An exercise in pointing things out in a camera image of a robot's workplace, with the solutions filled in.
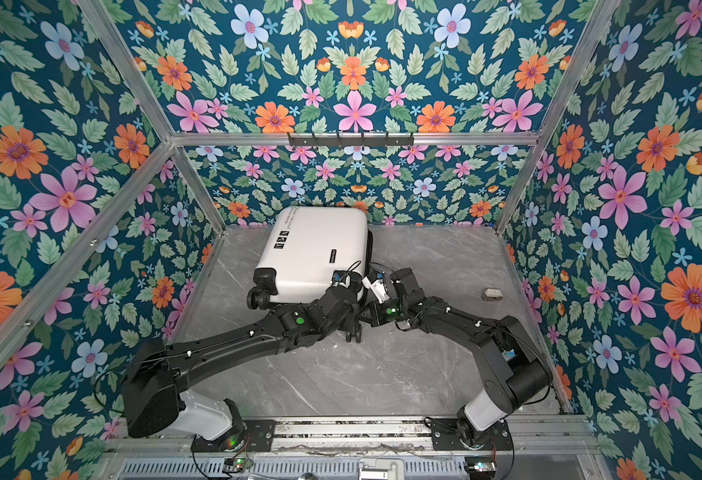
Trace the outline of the white black suitcase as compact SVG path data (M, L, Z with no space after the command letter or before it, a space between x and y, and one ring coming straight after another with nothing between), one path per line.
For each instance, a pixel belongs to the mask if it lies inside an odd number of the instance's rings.
M253 272L247 295L250 309L267 312L253 335L273 337L287 350L310 346L320 336L308 306L331 285L335 270L352 270L351 290L360 307L366 294L361 280L369 271L372 234L364 212L334 207L291 207L282 211ZM348 342L361 341L361 326Z

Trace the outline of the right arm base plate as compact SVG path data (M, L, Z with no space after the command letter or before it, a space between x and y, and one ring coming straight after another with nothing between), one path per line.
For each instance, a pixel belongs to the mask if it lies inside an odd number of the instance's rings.
M436 418L427 416L424 426L430 431L432 447L437 451L511 452L513 439L505 420L494 423L484 431L476 430L463 418Z

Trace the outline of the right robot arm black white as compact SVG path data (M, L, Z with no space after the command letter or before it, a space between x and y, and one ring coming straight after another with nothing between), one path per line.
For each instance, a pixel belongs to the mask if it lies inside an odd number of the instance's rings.
M361 285L374 297L362 315L364 322L439 335L473 355L478 394L456 414L455 431L465 446L482 446L502 421L551 386L553 374L517 318L480 317L428 296L409 268L390 275L374 270Z

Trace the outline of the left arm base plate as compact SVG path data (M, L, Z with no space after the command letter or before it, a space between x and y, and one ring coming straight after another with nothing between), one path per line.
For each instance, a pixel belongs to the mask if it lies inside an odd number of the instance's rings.
M277 422L270 419L244 420L215 440L196 438L193 453L248 453L269 452L275 439Z

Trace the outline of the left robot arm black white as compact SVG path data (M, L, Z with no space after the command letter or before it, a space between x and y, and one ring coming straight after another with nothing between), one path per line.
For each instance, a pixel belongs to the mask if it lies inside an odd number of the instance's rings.
M198 340L144 341L121 380L131 438L167 431L207 441L237 436L244 424L235 402L194 393L198 383L244 363L308 348L355 320L357 294L331 286L310 303L284 304L250 325Z

